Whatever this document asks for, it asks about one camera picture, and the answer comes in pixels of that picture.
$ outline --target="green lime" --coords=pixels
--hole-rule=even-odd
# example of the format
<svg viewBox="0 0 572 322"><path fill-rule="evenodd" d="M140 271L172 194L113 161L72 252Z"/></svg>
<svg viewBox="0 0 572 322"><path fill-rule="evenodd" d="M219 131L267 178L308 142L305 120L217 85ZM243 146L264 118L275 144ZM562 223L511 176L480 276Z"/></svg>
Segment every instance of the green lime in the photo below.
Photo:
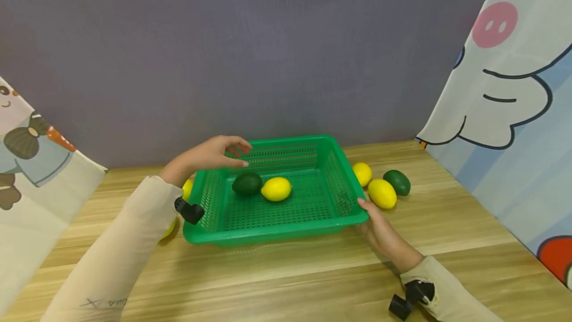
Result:
<svg viewBox="0 0 572 322"><path fill-rule="evenodd" d="M409 179L398 170L390 170L383 175L383 179L388 181L395 189L397 195L406 196L411 190Z"/></svg>
<svg viewBox="0 0 572 322"><path fill-rule="evenodd" d="M232 184L232 190L242 197L250 197L258 193L261 186L262 178L255 172L250 171L237 176Z"/></svg>

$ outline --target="green plastic basket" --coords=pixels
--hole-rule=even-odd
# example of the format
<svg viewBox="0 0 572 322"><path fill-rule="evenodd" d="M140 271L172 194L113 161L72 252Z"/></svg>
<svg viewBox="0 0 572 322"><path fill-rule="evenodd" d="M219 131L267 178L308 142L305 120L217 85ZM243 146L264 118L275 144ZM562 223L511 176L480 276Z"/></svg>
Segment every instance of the green plastic basket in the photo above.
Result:
<svg viewBox="0 0 572 322"><path fill-rule="evenodd" d="M198 224L185 223L190 243L219 246L268 242L335 233L364 223L368 215L357 198L365 198L349 161L334 138L306 136L251 141L253 150L242 159L247 168L199 171L189 204L205 215ZM231 189L238 175L254 171L263 182L283 176L292 193L282 202L262 194L240 197Z"/></svg>

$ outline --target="wooden table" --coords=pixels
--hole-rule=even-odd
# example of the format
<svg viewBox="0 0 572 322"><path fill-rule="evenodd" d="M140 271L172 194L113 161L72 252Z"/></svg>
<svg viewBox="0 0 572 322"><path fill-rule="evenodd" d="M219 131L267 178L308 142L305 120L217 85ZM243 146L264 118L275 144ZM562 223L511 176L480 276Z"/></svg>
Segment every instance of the wooden table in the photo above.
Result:
<svg viewBox="0 0 572 322"><path fill-rule="evenodd" d="M345 151L373 176L398 169L410 178L411 194L388 219L502 319L571 321L572 293L416 142ZM110 171L1 321L37 321L125 198L158 171ZM387 310L394 293L402 289L392 266L354 229L227 248L192 246L179 231L159 243L122 321L397 321ZM428 320L415 311L408 321Z"/></svg>

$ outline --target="black wrist sensor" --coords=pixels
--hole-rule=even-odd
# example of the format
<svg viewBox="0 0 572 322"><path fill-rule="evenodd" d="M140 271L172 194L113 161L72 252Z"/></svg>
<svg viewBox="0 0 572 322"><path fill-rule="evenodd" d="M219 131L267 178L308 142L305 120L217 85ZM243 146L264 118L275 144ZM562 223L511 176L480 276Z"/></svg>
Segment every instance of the black wrist sensor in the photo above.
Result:
<svg viewBox="0 0 572 322"><path fill-rule="evenodd" d="M394 295L390 303L390 312L405 321L417 302L425 303L435 297L435 285L425 281L413 280L405 284L405 300Z"/></svg>
<svg viewBox="0 0 572 322"><path fill-rule="evenodd" d="M200 205L189 205L183 198L175 200L175 210L181 214L182 218L189 224L196 225L205 215L205 210Z"/></svg>

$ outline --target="cartoon character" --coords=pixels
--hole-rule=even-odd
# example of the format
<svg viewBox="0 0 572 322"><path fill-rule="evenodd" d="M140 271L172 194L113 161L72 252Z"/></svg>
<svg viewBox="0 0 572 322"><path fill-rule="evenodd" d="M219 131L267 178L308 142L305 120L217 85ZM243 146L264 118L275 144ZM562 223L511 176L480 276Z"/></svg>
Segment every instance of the cartoon character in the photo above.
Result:
<svg viewBox="0 0 572 322"><path fill-rule="evenodd" d="M14 186L23 173L39 187L56 176L75 147L0 78L0 209L9 210L22 194Z"/></svg>
<svg viewBox="0 0 572 322"><path fill-rule="evenodd" d="M459 137L506 149L542 116L552 92L538 75L572 49L566 0L486 0L428 123L422 145Z"/></svg>
<svg viewBox="0 0 572 322"><path fill-rule="evenodd" d="M572 289L572 236L554 236L544 240L537 255L558 280Z"/></svg>

